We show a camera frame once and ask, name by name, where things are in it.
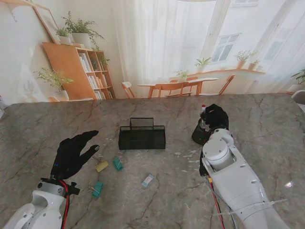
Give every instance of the green binder clip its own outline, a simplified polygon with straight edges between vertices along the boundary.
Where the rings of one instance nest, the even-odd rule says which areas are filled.
[[[94,197],[99,197],[101,192],[103,189],[103,183],[101,183],[100,181],[96,182],[96,186],[95,187],[88,187],[88,192],[92,192],[92,195]]]
[[[116,168],[118,171],[120,171],[120,170],[123,169],[123,165],[122,165],[120,159],[115,158],[114,161],[113,161],[113,164],[114,164],[115,168]]]

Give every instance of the bottle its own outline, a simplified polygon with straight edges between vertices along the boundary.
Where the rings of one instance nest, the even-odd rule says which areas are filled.
[[[199,126],[201,129],[205,130],[206,125],[205,125],[205,108],[206,106],[203,104],[200,112],[200,121],[199,121]]]

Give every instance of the black glove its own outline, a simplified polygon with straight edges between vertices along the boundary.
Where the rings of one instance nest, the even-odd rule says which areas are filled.
[[[81,155],[87,142],[99,132],[92,130],[76,135],[72,139],[67,138],[59,144],[57,155],[51,170],[51,176],[55,179],[68,179],[75,175],[81,167],[99,150],[98,145],[93,145]]]
[[[216,104],[212,104],[205,109],[205,123],[210,129],[215,127],[229,129],[229,117],[227,113]]]

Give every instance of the marble table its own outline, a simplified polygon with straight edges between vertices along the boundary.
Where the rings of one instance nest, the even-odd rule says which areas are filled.
[[[91,159],[69,180],[81,192],[71,198],[67,229],[221,228],[198,172],[201,147],[191,140],[201,104],[212,103],[228,113],[235,145],[269,199],[287,199],[275,204],[276,211],[291,229],[304,228],[305,114],[286,94],[12,105],[0,120],[0,228],[31,201],[40,177],[50,174],[59,142],[89,130],[100,132],[86,149],[99,144],[97,154],[110,165],[97,173]],[[154,117],[155,125],[165,125],[166,149],[120,151],[119,128],[130,117]],[[122,171],[112,165],[118,156]],[[149,174],[154,179],[144,187]],[[98,180],[104,189],[93,198],[87,187]],[[233,228],[228,215],[224,223]]]

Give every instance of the black mesh basket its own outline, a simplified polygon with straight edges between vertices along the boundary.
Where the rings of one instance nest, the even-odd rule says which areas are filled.
[[[131,118],[120,127],[119,149],[165,149],[165,127],[153,125],[153,118]]]

